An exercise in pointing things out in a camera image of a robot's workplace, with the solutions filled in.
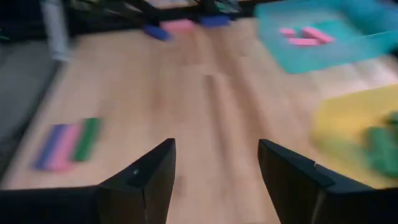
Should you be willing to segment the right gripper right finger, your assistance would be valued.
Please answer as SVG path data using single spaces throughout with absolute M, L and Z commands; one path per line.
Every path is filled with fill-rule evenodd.
M 281 224 L 398 224 L 398 188 L 371 188 L 268 139 L 257 157 Z

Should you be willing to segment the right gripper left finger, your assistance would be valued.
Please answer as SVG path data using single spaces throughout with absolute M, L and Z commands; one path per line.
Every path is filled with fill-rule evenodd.
M 168 138 L 97 185 L 0 190 L 0 224 L 165 224 L 175 167 Z

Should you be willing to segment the blue wooden block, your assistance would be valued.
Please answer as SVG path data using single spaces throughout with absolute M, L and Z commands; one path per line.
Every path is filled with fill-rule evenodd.
M 203 27 L 207 27 L 207 28 L 221 27 L 221 26 L 229 25 L 229 17 L 226 15 L 200 16 L 198 18 L 198 21 Z
M 152 26 L 152 25 L 146 24 L 143 26 L 143 31 L 147 35 L 149 35 L 155 39 L 158 39 L 158 40 L 167 41 L 167 40 L 171 39 L 171 35 L 167 31 L 165 31 L 157 26 Z
M 55 124 L 52 126 L 47 135 L 45 142 L 42 145 L 40 154 L 37 160 L 33 163 L 32 167 L 36 170 L 46 170 L 47 164 L 53 156 L 54 150 L 62 137 L 63 132 L 66 130 L 66 124 Z

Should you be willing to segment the yellow translucent plastic bin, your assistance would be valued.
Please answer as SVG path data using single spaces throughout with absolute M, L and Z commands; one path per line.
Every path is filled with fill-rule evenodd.
M 366 145 L 366 131 L 386 128 L 393 112 L 398 112 L 398 83 L 323 100 L 311 130 L 322 164 L 376 189 L 398 187 L 398 177 L 374 167 Z

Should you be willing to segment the teal translucent plastic bin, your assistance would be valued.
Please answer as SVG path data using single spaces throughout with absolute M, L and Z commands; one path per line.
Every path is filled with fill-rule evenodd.
M 258 4 L 257 33 L 276 62 L 289 73 L 376 58 L 398 49 L 398 3 L 388 0 L 284 0 Z M 297 33 L 314 27 L 334 38 L 299 47 L 281 28 Z

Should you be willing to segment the black aluminium table frame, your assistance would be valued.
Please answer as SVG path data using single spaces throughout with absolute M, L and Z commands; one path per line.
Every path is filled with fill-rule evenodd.
M 155 0 L 61 0 L 66 8 L 68 28 L 73 35 L 158 26 L 163 21 L 208 16 L 229 16 L 233 20 L 252 17 L 262 0 L 183 0 L 183 5 L 155 6 Z

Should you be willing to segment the grey upright post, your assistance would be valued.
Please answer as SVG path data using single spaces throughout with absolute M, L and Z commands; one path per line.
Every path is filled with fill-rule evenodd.
M 67 61 L 70 36 L 62 0 L 40 0 L 50 54 L 53 59 Z

